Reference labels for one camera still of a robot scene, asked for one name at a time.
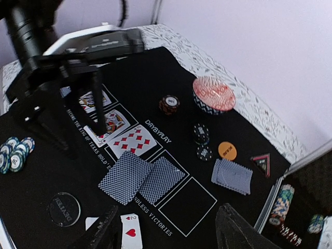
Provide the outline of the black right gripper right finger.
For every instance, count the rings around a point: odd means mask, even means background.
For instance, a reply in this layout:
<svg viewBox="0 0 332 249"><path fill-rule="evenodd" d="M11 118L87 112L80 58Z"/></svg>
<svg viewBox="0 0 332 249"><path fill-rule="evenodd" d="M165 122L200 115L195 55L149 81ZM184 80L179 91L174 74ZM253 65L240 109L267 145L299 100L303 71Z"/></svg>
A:
<svg viewBox="0 0 332 249"><path fill-rule="evenodd" d="M219 207L215 227L218 248L278 248L258 233L229 203Z"/></svg>

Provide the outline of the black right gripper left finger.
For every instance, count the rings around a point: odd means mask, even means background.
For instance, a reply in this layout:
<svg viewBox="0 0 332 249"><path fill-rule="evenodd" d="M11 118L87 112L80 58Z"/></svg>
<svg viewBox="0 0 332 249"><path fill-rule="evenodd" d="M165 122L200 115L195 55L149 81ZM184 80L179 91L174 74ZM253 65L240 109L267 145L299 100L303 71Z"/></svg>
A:
<svg viewBox="0 0 332 249"><path fill-rule="evenodd" d="M119 208L112 205L67 248L119 248Z"/></svg>

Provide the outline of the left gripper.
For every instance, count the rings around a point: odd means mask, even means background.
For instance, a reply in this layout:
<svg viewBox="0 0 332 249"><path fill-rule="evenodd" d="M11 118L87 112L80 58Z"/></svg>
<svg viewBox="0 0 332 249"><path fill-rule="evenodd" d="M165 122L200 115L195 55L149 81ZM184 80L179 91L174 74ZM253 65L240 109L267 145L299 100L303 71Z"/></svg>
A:
<svg viewBox="0 0 332 249"><path fill-rule="evenodd" d="M6 91L12 117L22 128L50 143L68 158L75 158L71 121L59 90L69 86L73 92L92 91L97 122L95 134L106 133L102 102L102 82L97 61L91 54L34 56L28 59Z"/></svg>

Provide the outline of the dealt blue card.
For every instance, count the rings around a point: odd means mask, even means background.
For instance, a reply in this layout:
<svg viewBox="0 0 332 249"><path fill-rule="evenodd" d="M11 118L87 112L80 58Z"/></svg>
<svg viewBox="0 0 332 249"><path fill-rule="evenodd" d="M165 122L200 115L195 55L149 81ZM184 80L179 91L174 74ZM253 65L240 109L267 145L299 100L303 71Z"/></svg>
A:
<svg viewBox="0 0 332 249"><path fill-rule="evenodd" d="M139 193L148 203L154 205L184 176L185 173L167 158L160 157L153 163L152 170L139 189Z"/></svg>
<svg viewBox="0 0 332 249"><path fill-rule="evenodd" d="M242 195L251 194L253 171L227 159L217 159L211 176L211 182Z"/></svg>
<svg viewBox="0 0 332 249"><path fill-rule="evenodd" d="M151 163L125 151L98 187L117 202L127 205L134 199L152 168Z"/></svg>
<svg viewBox="0 0 332 249"><path fill-rule="evenodd" d="M62 98L65 98L68 94L71 93L71 88L70 87L63 87L60 89L60 94Z"/></svg>

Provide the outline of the two hearts card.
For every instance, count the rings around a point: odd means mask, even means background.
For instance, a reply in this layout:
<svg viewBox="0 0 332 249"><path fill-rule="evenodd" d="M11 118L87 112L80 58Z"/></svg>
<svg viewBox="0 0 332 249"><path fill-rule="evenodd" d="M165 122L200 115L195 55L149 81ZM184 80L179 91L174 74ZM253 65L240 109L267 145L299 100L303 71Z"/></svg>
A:
<svg viewBox="0 0 332 249"><path fill-rule="evenodd" d="M142 235L138 215L132 213L121 215L122 222L122 242L121 248L142 249Z"/></svg>

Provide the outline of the clear dealer button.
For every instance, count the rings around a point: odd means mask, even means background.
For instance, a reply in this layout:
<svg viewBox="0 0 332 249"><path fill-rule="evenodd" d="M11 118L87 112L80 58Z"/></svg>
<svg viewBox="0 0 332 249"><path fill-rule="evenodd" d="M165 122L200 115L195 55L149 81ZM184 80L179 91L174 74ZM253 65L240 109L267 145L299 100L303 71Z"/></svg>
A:
<svg viewBox="0 0 332 249"><path fill-rule="evenodd" d="M51 221L59 227L71 227L81 215L81 206L76 197L68 192L54 195L47 206Z"/></svg>

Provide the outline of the red black triangle card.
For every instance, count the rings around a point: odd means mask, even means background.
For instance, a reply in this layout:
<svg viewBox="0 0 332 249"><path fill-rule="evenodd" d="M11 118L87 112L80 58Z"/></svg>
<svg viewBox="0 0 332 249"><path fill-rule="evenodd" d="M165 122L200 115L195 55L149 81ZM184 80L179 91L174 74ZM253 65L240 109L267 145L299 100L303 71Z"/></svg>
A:
<svg viewBox="0 0 332 249"><path fill-rule="evenodd" d="M257 166L264 174L265 178L270 177L270 154L253 156L250 161Z"/></svg>

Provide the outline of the blue green chip stack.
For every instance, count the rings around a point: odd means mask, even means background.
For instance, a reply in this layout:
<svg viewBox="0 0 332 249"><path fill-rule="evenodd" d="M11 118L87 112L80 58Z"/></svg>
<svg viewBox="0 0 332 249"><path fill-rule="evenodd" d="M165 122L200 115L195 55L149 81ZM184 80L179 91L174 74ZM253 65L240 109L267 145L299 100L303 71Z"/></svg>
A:
<svg viewBox="0 0 332 249"><path fill-rule="evenodd" d="M21 140L15 136L9 137L1 144L1 174L21 171L34 149L35 141L32 137Z"/></svg>

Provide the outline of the orange big blind button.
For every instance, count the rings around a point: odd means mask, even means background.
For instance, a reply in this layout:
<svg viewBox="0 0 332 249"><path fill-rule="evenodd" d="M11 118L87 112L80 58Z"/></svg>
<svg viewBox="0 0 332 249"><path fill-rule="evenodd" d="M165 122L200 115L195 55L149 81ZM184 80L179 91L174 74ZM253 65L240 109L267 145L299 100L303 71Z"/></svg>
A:
<svg viewBox="0 0 332 249"><path fill-rule="evenodd" d="M221 142L218 146L218 154L221 158L233 161L237 157L237 149L230 142Z"/></svg>

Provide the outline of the black poker chip stack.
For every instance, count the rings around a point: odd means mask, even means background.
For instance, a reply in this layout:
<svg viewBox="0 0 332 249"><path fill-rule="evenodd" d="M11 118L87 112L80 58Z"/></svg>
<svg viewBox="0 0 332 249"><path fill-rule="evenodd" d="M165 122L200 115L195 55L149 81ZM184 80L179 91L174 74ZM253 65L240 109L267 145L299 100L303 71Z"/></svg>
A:
<svg viewBox="0 0 332 249"><path fill-rule="evenodd" d="M209 161L213 158L213 152L207 145L200 145L196 150L197 157L202 161Z"/></svg>

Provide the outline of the red poker chip stack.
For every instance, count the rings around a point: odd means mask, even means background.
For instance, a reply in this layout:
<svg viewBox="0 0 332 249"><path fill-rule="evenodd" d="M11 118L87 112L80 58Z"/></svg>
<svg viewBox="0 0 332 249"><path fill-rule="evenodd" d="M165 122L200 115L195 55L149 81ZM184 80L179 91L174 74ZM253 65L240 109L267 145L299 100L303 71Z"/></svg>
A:
<svg viewBox="0 0 332 249"><path fill-rule="evenodd" d="M173 95L166 95L159 101L159 109L166 115L175 114L179 106L179 99Z"/></svg>

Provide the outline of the black 100 poker chip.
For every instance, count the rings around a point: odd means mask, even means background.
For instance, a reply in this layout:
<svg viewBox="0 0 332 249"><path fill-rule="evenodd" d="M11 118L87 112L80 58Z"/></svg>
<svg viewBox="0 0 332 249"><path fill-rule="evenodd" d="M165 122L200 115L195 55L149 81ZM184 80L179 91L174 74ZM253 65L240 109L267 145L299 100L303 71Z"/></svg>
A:
<svg viewBox="0 0 332 249"><path fill-rule="evenodd" d="M210 131L204 124L196 123L193 126L193 140L199 145L207 145L210 141Z"/></svg>

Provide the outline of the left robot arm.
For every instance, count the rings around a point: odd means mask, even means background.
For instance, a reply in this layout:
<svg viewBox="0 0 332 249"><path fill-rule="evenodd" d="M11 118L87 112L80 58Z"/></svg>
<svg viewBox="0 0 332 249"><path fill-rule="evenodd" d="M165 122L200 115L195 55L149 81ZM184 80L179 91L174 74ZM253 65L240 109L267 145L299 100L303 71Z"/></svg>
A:
<svg viewBox="0 0 332 249"><path fill-rule="evenodd" d="M1 140L31 136L20 171L1 175L1 218L17 248L121 248L118 206L93 186L103 172L75 127L106 132L98 52L48 54L59 1L1 1L1 18L22 65L6 94Z"/></svg>

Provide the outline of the aluminium poker chip case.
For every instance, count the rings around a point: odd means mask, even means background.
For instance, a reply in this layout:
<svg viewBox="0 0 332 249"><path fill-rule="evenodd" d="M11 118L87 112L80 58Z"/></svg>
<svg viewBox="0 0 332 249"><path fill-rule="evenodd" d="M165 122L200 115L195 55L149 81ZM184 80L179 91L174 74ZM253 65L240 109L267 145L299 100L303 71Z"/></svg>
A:
<svg viewBox="0 0 332 249"><path fill-rule="evenodd" d="M253 179L251 224L258 220L260 213L267 214L264 204L274 204L269 196L272 185L281 181L291 185L295 193L285 217L284 225L294 231L301 239L300 248L317 248L321 233L309 233L308 228L314 215L331 216L331 152L313 160L301 162L302 168L288 173L290 163L281 155L270 157L270 177L262 175Z"/></svg>

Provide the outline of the left poker chip row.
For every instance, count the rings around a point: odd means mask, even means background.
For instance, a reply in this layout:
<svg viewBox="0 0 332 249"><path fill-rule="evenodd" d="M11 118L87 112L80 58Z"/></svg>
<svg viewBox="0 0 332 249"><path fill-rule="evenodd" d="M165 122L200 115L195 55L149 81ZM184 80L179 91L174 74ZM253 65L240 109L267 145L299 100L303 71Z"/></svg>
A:
<svg viewBox="0 0 332 249"><path fill-rule="evenodd" d="M277 195L276 201L272 207L269 223L274 226L280 226L286 220L295 189L290 184L282 185Z"/></svg>

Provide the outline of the poker chip row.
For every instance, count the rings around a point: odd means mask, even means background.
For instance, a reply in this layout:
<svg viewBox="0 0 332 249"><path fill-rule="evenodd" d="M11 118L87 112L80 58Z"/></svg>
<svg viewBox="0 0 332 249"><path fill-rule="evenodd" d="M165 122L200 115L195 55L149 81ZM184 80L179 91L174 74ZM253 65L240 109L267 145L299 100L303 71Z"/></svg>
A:
<svg viewBox="0 0 332 249"><path fill-rule="evenodd" d="M311 234L320 233L323 229L324 219L325 217L323 215L320 214L313 215L312 218L310 219L307 232Z"/></svg>
<svg viewBox="0 0 332 249"><path fill-rule="evenodd" d="M269 223L274 226L280 226L286 220L295 189L290 184L282 185L277 195L276 201L272 207Z"/></svg>

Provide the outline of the right poker chip row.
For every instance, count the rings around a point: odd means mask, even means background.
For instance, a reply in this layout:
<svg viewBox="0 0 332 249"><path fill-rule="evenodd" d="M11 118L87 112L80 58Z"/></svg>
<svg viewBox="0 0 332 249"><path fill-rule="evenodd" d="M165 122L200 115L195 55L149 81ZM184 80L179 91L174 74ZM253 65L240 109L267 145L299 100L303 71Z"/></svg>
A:
<svg viewBox="0 0 332 249"><path fill-rule="evenodd" d="M307 232L311 234L320 233L323 229L324 219L325 217L323 215L320 214L313 215L312 218L310 219Z"/></svg>

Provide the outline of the black poker mat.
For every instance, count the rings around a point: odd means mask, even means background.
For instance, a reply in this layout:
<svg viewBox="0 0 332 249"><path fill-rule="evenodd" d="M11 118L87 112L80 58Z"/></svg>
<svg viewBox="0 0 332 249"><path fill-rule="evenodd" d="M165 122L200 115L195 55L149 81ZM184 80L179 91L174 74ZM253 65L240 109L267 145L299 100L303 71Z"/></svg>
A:
<svg viewBox="0 0 332 249"><path fill-rule="evenodd" d="M199 110L192 99L194 75L181 67L166 48L116 61L103 66L101 72L106 92L115 101L114 108L124 113L132 126L145 127L157 142L142 158L154 161L163 156L185 173L158 204L151 205L137 195L128 205L119 206L121 214L139 216L144 248L217 248L215 217L224 203L230 203L250 225L255 224L248 220L252 214L253 179L265 176L250 158L267 153L281 155L265 135L235 110L220 116ZM159 109L159 101L166 95L180 101L175 114L166 115ZM103 198L102 204L116 204L98 187L115 164L114 153L108 146L97 147L84 131L84 124L77 118L73 121L103 168L93 182ZM211 182L214 161L204 162L196 155L192 129L197 122L210 130L209 146L214 158L218 158L219 144L230 142L238 152L236 162L253 170L250 195L243 196Z"/></svg>

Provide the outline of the patterned small bowl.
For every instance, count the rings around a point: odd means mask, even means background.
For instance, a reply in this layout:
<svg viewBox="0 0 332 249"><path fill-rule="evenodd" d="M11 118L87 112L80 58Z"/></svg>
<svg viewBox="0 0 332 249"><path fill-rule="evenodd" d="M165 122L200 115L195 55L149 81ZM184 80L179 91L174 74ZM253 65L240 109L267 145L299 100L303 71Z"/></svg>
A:
<svg viewBox="0 0 332 249"><path fill-rule="evenodd" d="M221 115L236 105L234 92L222 80L212 76L196 78L192 83L192 94L198 108L210 115Z"/></svg>

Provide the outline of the left aluminium frame post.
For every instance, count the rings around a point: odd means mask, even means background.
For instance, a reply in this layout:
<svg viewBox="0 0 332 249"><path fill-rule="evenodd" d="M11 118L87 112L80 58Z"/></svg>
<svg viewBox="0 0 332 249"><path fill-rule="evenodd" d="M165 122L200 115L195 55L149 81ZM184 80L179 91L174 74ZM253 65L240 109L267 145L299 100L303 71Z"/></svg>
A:
<svg viewBox="0 0 332 249"><path fill-rule="evenodd" d="M151 24L158 23L162 2L163 2L163 0L154 1L153 11L152 11L151 20L150 20Z"/></svg>

